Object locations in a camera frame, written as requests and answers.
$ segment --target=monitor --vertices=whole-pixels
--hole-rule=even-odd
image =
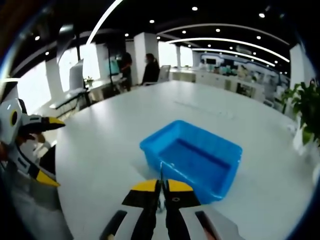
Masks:
[[[212,65],[216,65],[216,64],[217,64],[217,61],[216,61],[215,59],[207,58],[207,59],[206,59],[206,63],[207,63],[207,64],[212,64]]]

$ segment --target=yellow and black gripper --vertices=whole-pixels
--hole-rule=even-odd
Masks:
[[[58,187],[54,179],[49,177],[36,165],[35,159],[29,159],[20,149],[17,137],[24,138],[30,134],[39,134],[48,130],[55,130],[65,124],[55,117],[41,117],[40,115],[27,115],[17,98],[5,101],[0,105],[0,141],[6,145],[8,160],[12,161],[17,169],[29,175],[36,181]]]

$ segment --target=white table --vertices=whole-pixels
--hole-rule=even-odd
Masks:
[[[312,169],[294,152],[291,120],[229,91],[169,81],[117,95],[65,121],[56,146],[61,207],[75,239],[98,239],[129,189],[154,177],[139,143],[181,119],[243,148],[225,197],[212,206],[246,240],[285,239],[313,193]],[[167,240],[164,214],[153,239]]]

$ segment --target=chair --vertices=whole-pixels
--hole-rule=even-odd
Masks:
[[[149,86],[149,85],[168,82],[169,81],[170,68],[171,68],[171,65],[163,65],[160,68],[158,81],[156,81],[156,82],[145,82],[145,83],[143,83],[143,86]]]

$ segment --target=curved light strip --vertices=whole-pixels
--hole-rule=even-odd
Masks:
[[[208,51],[208,52],[221,52],[221,53],[226,53],[226,54],[235,54],[235,55],[240,55],[240,56],[244,56],[244,57],[247,57],[247,58],[251,58],[251,59],[260,61],[262,63],[265,63],[265,64],[269,64],[272,67],[275,66],[273,63],[268,62],[266,60],[263,60],[261,58],[258,58],[258,57],[255,57],[255,56],[251,56],[251,55],[248,55],[248,54],[244,54],[244,53],[241,53],[241,52],[237,52],[237,51],[229,51],[229,50],[222,50],[222,49],[211,49],[211,48],[192,48],[192,51]]]
[[[225,27],[235,27],[235,28],[240,28],[240,29],[248,29],[248,30],[252,30],[252,31],[256,31],[256,32],[268,35],[269,37],[277,39],[278,41],[283,42],[284,44],[290,45],[290,43],[288,43],[287,41],[285,41],[275,35],[272,35],[271,33],[268,33],[266,31],[262,31],[260,29],[256,29],[256,28],[249,27],[249,26],[242,26],[242,25],[228,24],[228,23],[200,23],[200,24],[185,25],[185,26],[174,27],[174,28],[159,32],[157,34],[165,34],[165,33],[180,30],[180,29],[189,29],[189,28],[207,27],[207,26],[225,26]]]
[[[264,50],[270,54],[273,54],[283,60],[285,60],[287,63],[290,62],[289,59],[285,58],[284,56],[281,56],[280,54],[274,52],[274,51],[271,51],[265,47],[262,47],[262,46],[258,46],[258,45],[255,45],[255,44],[252,44],[252,43],[249,43],[249,42],[246,42],[246,41],[238,41],[238,40],[233,40],[233,39],[227,39],[227,38],[219,38],[219,37],[193,37],[193,38],[181,38],[181,39],[177,39],[177,40],[170,40],[170,41],[167,41],[166,43],[168,44],[173,44],[173,43],[180,43],[180,42],[186,42],[186,41],[224,41],[224,42],[230,42],[230,43],[236,43],[236,44],[243,44],[243,45],[247,45],[247,46],[250,46],[250,47],[254,47],[254,48],[257,48],[257,49],[261,49],[261,50]]]
[[[95,25],[94,29],[92,30],[88,40],[86,41],[86,45],[89,45],[92,40],[94,39],[96,33],[98,32],[99,28],[102,26],[102,24],[105,22],[107,17],[115,10],[115,8],[122,2],[123,0],[115,0],[111,6],[104,12],[100,20]]]

